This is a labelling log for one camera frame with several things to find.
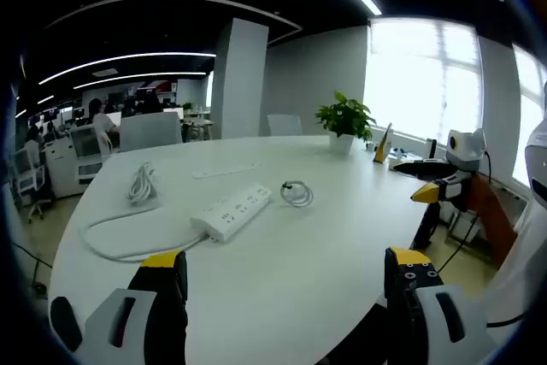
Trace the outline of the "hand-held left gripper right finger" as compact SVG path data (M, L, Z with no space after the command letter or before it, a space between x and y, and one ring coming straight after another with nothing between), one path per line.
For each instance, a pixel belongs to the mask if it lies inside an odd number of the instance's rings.
M480 304L419 251L385 250L384 294L389 364L481 364L497 349Z

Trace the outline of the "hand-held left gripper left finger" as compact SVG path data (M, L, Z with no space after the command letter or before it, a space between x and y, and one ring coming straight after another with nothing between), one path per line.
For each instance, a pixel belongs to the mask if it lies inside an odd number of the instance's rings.
M184 364L188 316L184 251L151 256L85 322L80 364Z

